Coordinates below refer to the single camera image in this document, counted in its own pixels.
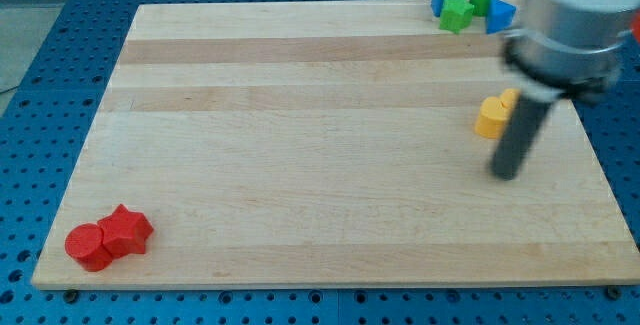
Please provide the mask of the robot arm silver white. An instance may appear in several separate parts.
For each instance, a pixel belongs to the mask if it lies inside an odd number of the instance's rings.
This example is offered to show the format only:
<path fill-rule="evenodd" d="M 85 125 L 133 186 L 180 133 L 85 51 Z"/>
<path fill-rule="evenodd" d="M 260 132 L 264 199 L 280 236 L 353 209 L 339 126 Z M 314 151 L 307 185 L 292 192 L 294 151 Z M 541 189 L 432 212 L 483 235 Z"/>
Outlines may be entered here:
<path fill-rule="evenodd" d="M 599 101 L 620 76 L 618 52 L 638 9 L 639 0 L 523 0 L 505 44 L 521 96 Z"/>

